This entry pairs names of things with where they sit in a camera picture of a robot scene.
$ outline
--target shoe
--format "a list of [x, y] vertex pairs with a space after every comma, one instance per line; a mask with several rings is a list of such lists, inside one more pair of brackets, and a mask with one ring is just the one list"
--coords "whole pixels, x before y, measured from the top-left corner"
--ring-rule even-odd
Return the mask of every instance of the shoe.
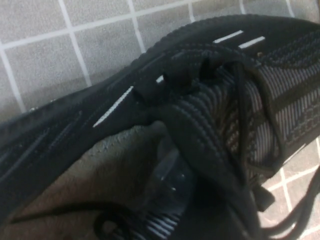
[[[292, 221], [296, 225], [288, 237], [298, 238], [319, 191], [319, 170], [293, 217], [277, 229], [260, 228], [252, 190], [320, 135], [319, 39], [320, 26], [299, 19], [206, 19], [170, 33], [111, 78], [6, 122], [0, 127], [0, 225], [30, 219], [13, 220], [98, 141], [160, 121], [177, 162], [165, 176], [181, 169], [190, 173], [189, 197], [182, 198], [183, 204], [176, 196], [170, 200], [179, 203], [174, 209], [184, 206], [174, 213], [174, 226], [160, 236], [144, 225], [141, 218], [146, 210], [152, 212], [153, 198], [135, 211], [101, 204], [96, 208], [108, 211], [94, 224], [97, 236], [107, 237], [102, 225], [112, 220], [121, 225], [125, 239], [133, 233], [141, 239], [181, 239], [179, 229], [183, 234], [190, 229], [186, 226], [193, 226], [183, 216], [190, 211], [197, 215], [194, 206], [205, 189], [208, 203], [217, 199], [224, 206], [239, 239], [268, 239]], [[167, 187], [159, 187], [158, 193], [167, 197]], [[94, 209], [83, 204], [59, 208], [58, 213], [86, 208]], [[201, 231], [196, 234], [201, 239]]]

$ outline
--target gray tile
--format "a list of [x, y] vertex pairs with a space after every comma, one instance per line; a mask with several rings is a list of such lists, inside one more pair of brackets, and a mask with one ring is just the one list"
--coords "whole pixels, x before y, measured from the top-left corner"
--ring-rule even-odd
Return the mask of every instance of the gray tile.
[[161, 6], [165, 4], [171, 4], [174, 2], [178, 2], [179, 0], [132, 0], [134, 9], [136, 11], [142, 9], [149, 9], [156, 6]]
[[194, 2], [192, 6], [196, 20], [241, 14], [239, 0], [203, 0]]
[[68, 35], [9, 49], [6, 53], [27, 109], [86, 87]]
[[298, 152], [287, 164], [284, 165], [285, 177], [291, 177], [320, 164], [317, 142], [314, 140]]
[[92, 83], [105, 80], [141, 54], [131, 19], [77, 32], [76, 37]]
[[64, 0], [73, 25], [130, 13], [126, 0]]
[[286, 0], [243, 0], [247, 14], [290, 17]]
[[11, 90], [7, 72], [0, 60], [0, 123], [19, 113], [21, 112]]
[[3, 43], [66, 27], [57, 0], [2, 0], [0, 19]]
[[278, 183], [281, 182], [281, 175], [280, 175], [280, 171], [278, 171], [272, 178], [268, 179], [263, 186], [268, 189]]
[[290, 3], [296, 18], [320, 22], [317, 0], [290, 0]]
[[287, 202], [282, 187], [272, 191], [275, 203], [265, 212], [259, 212], [259, 218], [263, 227], [271, 227], [278, 224], [289, 213]]
[[[299, 200], [306, 194], [307, 188], [313, 175], [314, 173], [310, 173], [287, 184], [288, 193], [293, 208], [297, 205]], [[313, 228], [318, 225], [320, 225], [320, 195], [318, 195], [314, 201], [312, 214], [306, 229]]]
[[173, 30], [190, 23], [187, 5], [140, 16], [137, 20], [146, 49]]

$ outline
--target white grout line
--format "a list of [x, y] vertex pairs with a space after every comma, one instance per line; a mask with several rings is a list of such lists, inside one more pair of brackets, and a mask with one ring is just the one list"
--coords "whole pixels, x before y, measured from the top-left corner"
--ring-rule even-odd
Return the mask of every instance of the white grout line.
[[286, 176], [285, 176], [285, 171], [284, 171], [283, 167], [280, 169], [280, 175], [281, 175], [281, 183], [282, 183], [282, 187], [283, 187], [286, 205], [287, 205], [288, 211], [290, 213], [292, 211], [292, 204], [291, 204], [290, 195], [288, 192], [288, 187], [287, 187], [287, 183], [286, 183]]
[[90, 86], [92, 86], [92, 83], [91, 83], [91, 80], [90, 80], [89, 72], [88, 72], [86, 63], [84, 61], [84, 58], [83, 58], [83, 56], [81, 54], [81, 51], [80, 51], [80, 48], [79, 48], [79, 45], [78, 45], [78, 42], [77, 42], [77, 39], [76, 39], [76, 35], [75, 35], [74, 31], [73, 31], [73, 27], [72, 27], [72, 24], [71, 24], [71, 21], [70, 21], [68, 12], [67, 12], [66, 5], [64, 3], [64, 0], [58, 0], [58, 2], [59, 2], [59, 5], [60, 5], [60, 8], [61, 8], [61, 11], [62, 11], [62, 15], [63, 15], [64, 21], [65, 21], [65, 24], [66, 24], [66, 28], [68, 29], [68, 32], [69, 32], [69, 35], [70, 35], [70, 38], [71, 38], [71, 42], [72, 42], [76, 57], [78, 58], [81, 70], [83, 72], [86, 85], [88, 87], [90, 87]]
[[5, 52], [4, 48], [3, 48], [3, 45], [1, 43], [1, 41], [0, 41], [0, 57], [2, 59], [6, 74], [8, 76], [9, 83], [10, 83], [13, 95], [15, 97], [15, 100], [17, 101], [21, 112], [25, 113], [27, 111], [26, 105], [25, 105], [24, 101], [22, 100], [19, 88], [17, 86], [16, 79], [15, 79], [15, 76], [14, 76], [14, 72], [12, 71], [10, 62], [8, 60], [7, 54], [6, 54], [6, 52]]
[[137, 16], [136, 16], [134, 3], [132, 2], [132, 0], [127, 0], [127, 3], [129, 5], [129, 9], [131, 12], [131, 18], [132, 18], [132, 22], [133, 22], [133, 27], [134, 27], [136, 39], [138, 40], [141, 52], [145, 53], [146, 47], [145, 47], [144, 41], [142, 39], [141, 33], [139, 31], [139, 25], [138, 25], [138, 20], [137, 20]]
[[316, 141], [316, 148], [317, 148], [317, 150], [318, 150], [318, 155], [319, 155], [319, 160], [320, 160], [320, 143], [319, 143], [319, 137], [317, 137], [317, 138], [315, 139], [315, 141]]
[[286, 5], [288, 7], [288, 10], [289, 10], [290, 16], [294, 18], [295, 14], [294, 14], [294, 11], [292, 10], [290, 0], [285, 0], [285, 1], [286, 1]]
[[52, 39], [52, 38], [55, 38], [55, 37], [67, 35], [68, 33], [69, 33], [68, 29], [52, 31], [52, 32], [48, 32], [48, 33], [44, 33], [44, 34], [40, 34], [40, 35], [36, 35], [36, 36], [32, 36], [32, 37], [20, 39], [20, 40], [17, 40], [17, 41], [4, 43], [2, 45], [2, 47], [3, 47], [3, 49], [11, 49], [11, 48], [14, 48], [14, 47], [19, 47], [19, 46], [23, 46], [23, 45], [27, 45], [27, 44], [36, 43], [36, 42], [39, 42], [39, 41], [42, 41], [42, 40], [47, 40], [47, 39]]
[[288, 157], [283, 165], [286, 165], [295, 155], [297, 155], [304, 147], [306, 146], [306, 144], [304, 143], [301, 147], [299, 147], [299, 149], [297, 151], [295, 151], [290, 157]]
[[[161, 6], [155, 6], [155, 7], [149, 8], [149, 9], [136, 11], [134, 15], [136, 17], [140, 17], [140, 16], [149, 15], [152, 13], [156, 13], [156, 12], [160, 12], [160, 11], [164, 11], [164, 10], [168, 10], [168, 9], [173, 9], [173, 8], [180, 7], [183, 5], [187, 6], [190, 2], [196, 3], [196, 2], [200, 2], [200, 1], [203, 1], [203, 0], [177, 1], [174, 3], [169, 3], [169, 4], [165, 4], [165, 5], [161, 5]], [[67, 35], [67, 34], [70, 34], [70, 32], [79, 32], [79, 31], [83, 31], [83, 30], [93, 29], [96, 27], [104, 26], [107, 24], [112, 24], [115, 22], [123, 21], [123, 20], [128, 20], [131, 18], [132, 18], [132, 14], [129, 13], [129, 14], [114, 16], [114, 17], [105, 18], [105, 19], [97, 20], [97, 21], [93, 21], [93, 22], [88, 22], [85, 24], [77, 25], [77, 26], [69, 26], [70, 28], [65, 28], [65, 29], [61, 29], [61, 30], [57, 30], [57, 31], [53, 31], [53, 32], [48, 32], [48, 33], [44, 33], [44, 34], [40, 34], [40, 35], [36, 35], [36, 36], [31, 36], [31, 37], [27, 37], [24, 39], [5, 43], [5, 44], [3, 44], [3, 49], [11, 49], [11, 48], [19, 47], [22, 45], [36, 43], [36, 42], [39, 42], [42, 40], [51, 39], [51, 38], [59, 37], [62, 35]]]
[[240, 10], [242, 14], [246, 14], [246, 9], [244, 5], [244, 0], [239, 0]]
[[101, 27], [104, 25], [113, 24], [113, 23], [116, 23], [119, 21], [131, 19], [131, 18], [132, 18], [131, 13], [119, 15], [119, 16], [114, 16], [114, 17], [110, 17], [110, 18], [105, 18], [102, 20], [92, 21], [92, 22], [84, 23], [84, 24], [81, 24], [78, 26], [74, 26], [73, 31], [78, 32], [78, 31], [83, 31], [83, 30], [88, 30], [88, 29], [94, 29], [96, 27]]
[[303, 232], [303, 234], [301, 235], [301, 237], [299, 239], [303, 239], [304, 237], [306, 237], [310, 234], [313, 234], [319, 230], [320, 230], [320, 225], [309, 228]]
[[189, 1], [188, 3], [188, 9], [189, 9], [189, 18], [190, 22], [193, 23], [196, 21], [195, 16], [194, 16], [194, 9], [192, 7], [192, 0]]
[[[309, 168], [309, 169], [307, 169], [305, 171], [301, 171], [301, 172], [297, 173], [296, 175], [288, 177], [288, 178], [285, 179], [285, 183], [288, 184], [288, 183], [290, 183], [290, 182], [292, 182], [294, 180], [297, 180], [297, 179], [299, 179], [299, 178], [301, 178], [301, 177], [303, 177], [305, 175], [311, 174], [311, 173], [315, 172], [318, 169], [318, 167], [319, 167], [319, 165], [316, 165], [316, 166], [314, 166], [312, 168]], [[269, 187], [268, 190], [269, 191], [274, 191], [274, 190], [280, 188], [282, 185], [283, 185], [282, 182], [278, 182], [275, 185]]]

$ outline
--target black shoelace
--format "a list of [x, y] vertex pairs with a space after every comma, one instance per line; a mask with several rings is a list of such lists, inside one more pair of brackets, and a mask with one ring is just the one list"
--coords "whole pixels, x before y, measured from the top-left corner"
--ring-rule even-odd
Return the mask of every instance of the black shoelace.
[[[205, 61], [206, 68], [210, 68], [212, 71], [212, 66], [210, 67], [208, 61]], [[247, 103], [248, 96], [245, 94], [245, 73], [249, 72], [254, 76], [255, 84], [259, 90], [261, 100], [264, 106], [265, 116], [272, 126], [273, 133], [275, 134], [278, 152], [279, 155], [283, 156], [284, 154], [284, 144], [281, 137], [281, 132], [278, 127], [275, 114], [271, 109], [271, 101], [269, 94], [267, 92], [267, 87], [264, 85], [262, 76], [255, 71], [245, 67], [240, 62], [229, 62], [232, 72], [235, 76], [235, 87], [236, 87], [236, 98], [238, 102], [239, 110], [239, 159], [231, 159], [233, 162], [236, 160], [238, 163], [244, 163], [247, 159], [247, 146], [248, 146], [248, 113], [247, 113]], [[263, 240], [295, 240], [303, 233], [306, 225], [310, 219], [311, 212], [313, 209], [313, 204], [317, 194], [320, 191], [320, 167], [314, 174], [314, 177], [311, 180], [311, 183], [308, 187], [308, 190], [305, 196], [300, 200], [294, 210], [278, 225], [273, 227], [264, 228], [263, 231]], [[111, 202], [87, 202], [79, 204], [69, 204], [60, 207], [56, 207], [46, 212], [37, 213], [28, 216], [22, 216], [14, 219], [11, 223], [17, 224], [26, 221], [31, 221], [39, 218], [50, 217], [50, 216], [61, 216], [74, 212], [83, 212], [83, 211], [102, 211], [94, 221], [93, 229], [98, 239], [107, 240], [109, 235], [104, 232], [103, 225], [105, 222], [115, 223], [122, 231], [122, 235], [125, 240], [133, 240], [132, 231], [139, 233], [146, 240], [158, 240], [159, 238], [151, 233], [148, 228], [145, 226], [142, 219], [138, 215], [130, 210], [128, 207], [119, 205]], [[282, 238], [273, 238], [277, 234], [280, 234], [289, 228], [292, 230]]]

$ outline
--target white stripe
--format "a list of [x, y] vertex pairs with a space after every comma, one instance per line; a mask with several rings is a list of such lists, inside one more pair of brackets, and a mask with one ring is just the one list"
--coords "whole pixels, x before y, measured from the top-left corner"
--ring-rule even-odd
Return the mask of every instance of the white stripe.
[[93, 127], [98, 126], [100, 123], [102, 123], [107, 117], [109, 117], [109, 115], [119, 106], [119, 104], [126, 98], [126, 96], [131, 92], [131, 90], [134, 87], [131, 86], [128, 88], [127, 91], [124, 92], [124, 94], [121, 95], [121, 97], [118, 98], [117, 101], [114, 102], [114, 104], [108, 109], [108, 111], [105, 112], [105, 114], [103, 114], [98, 121], [96, 121], [96, 123], [93, 125]]
[[235, 36], [237, 36], [237, 35], [239, 35], [239, 34], [242, 34], [243, 32], [244, 32], [244, 31], [239, 30], [239, 31], [236, 31], [236, 32], [234, 32], [234, 33], [231, 33], [231, 34], [229, 34], [229, 35], [227, 35], [227, 36], [218, 38], [218, 39], [214, 40], [213, 42], [214, 42], [215, 44], [218, 44], [218, 43], [220, 43], [220, 42], [222, 42], [222, 41], [224, 41], [224, 40], [227, 40], [227, 39], [233, 38], [233, 37], [235, 37]]
[[131, 17], [132, 17], [132, 22], [133, 22], [133, 27], [134, 27], [136, 39], [138, 40], [141, 52], [145, 53], [146, 47], [145, 47], [144, 41], [142, 40], [141, 33], [139, 31], [139, 25], [138, 25], [138, 20], [137, 20], [137, 15], [136, 15], [134, 3], [132, 2], [132, 0], [127, 0], [127, 3], [129, 5], [129, 9], [131, 12]]
[[240, 4], [240, 10], [242, 14], [246, 14], [246, 9], [245, 9], [245, 5], [244, 5], [244, 0], [239, 0], [239, 4]]
[[73, 27], [72, 27], [72, 24], [71, 24], [71, 21], [70, 21], [68, 12], [67, 12], [66, 5], [64, 3], [64, 0], [58, 0], [58, 2], [60, 5], [60, 8], [61, 8], [61, 11], [62, 11], [62, 15], [63, 15], [64, 21], [65, 21], [66, 27], [68, 29], [68, 32], [69, 32], [69, 35], [71, 38], [71, 42], [72, 42], [72, 45], [74, 48], [75, 55], [76, 55], [76, 57], [79, 61], [79, 64], [80, 64], [80, 67], [81, 67], [81, 70], [82, 70], [82, 73], [83, 73], [83, 76], [85, 79], [85, 83], [88, 87], [90, 87], [90, 86], [92, 86], [92, 83], [91, 83], [91, 79], [89, 77], [89, 72], [88, 72], [87, 66], [85, 64], [84, 58], [81, 54], [81, 51], [80, 51], [80, 48], [79, 48], [79, 45], [78, 45], [78, 42], [76, 39], [76, 35], [73, 31]]
[[196, 20], [195, 20], [195, 16], [194, 16], [194, 9], [192, 7], [192, 0], [190, 0], [190, 2], [188, 3], [188, 9], [189, 9], [190, 22], [193, 23]]
[[247, 41], [247, 42], [245, 42], [245, 43], [240, 44], [240, 45], [239, 45], [239, 48], [245, 49], [245, 48], [250, 47], [250, 46], [252, 46], [253, 44], [256, 44], [256, 43], [261, 42], [261, 41], [263, 41], [263, 40], [265, 40], [265, 37], [264, 37], [264, 36], [260, 36], [260, 37], [257, 37], [257, 38], [255, 38], [255, 39], [252, 39], [252, 40], [250, 40], [250, 41]]
[[16, 82], [16, 79], [15, 79], [15, 76], [14, 76], [14, 72], [12, 71], [11, 65], [10, 65], [8, 57], [7, 57], [7, 54], [6, 54], [5, 50], [2, 47], [1, 41], [0, 41], [0, 57], [2, 58], [2, 62], [3, 62], [4, 68], [5, 68], [6, 74], [8, 76], [9, 83], [10, 83], [13, 95], [15, 97], [15, 100], [17, 101], [17, 103], [19, 105], [20, 111], [22, 113], [24, 113], [24, 112], [26, 112], [26, 106], [25, 106], [25, 103], [22, 100], [22, 97], [20, 95], [20, 91], [18, 89], [17, 82]]
[[154, 226], [156, 229], [164, 232], [165, 234], [170, 235], [170, 232], [167, 229], [165, 229], [164, 226], [161, 226], [160, 224], [158, 224], [158, 223], [156, 223], [154, 221], [148, 221], [148, 223], [150, 225]]
[[161, 76], [160, 76], [160, 77], [158, 77], [155, 81], [156, 81], [156, 83], [157, 83], [157, 84], [159, 84], [159, 83], [163, 82], [163, 81], [164, 81], [164, 76], [163, 76], [163, 75], [161, 75]]
[[294, 18], [295, 14], [294, 14], [294, 11], [292, 10], [290, 0], [285, 0], [285, 1], [286, 1], [286, 5], [288, 7], [288, 10], [289, 10], [290, 16]]

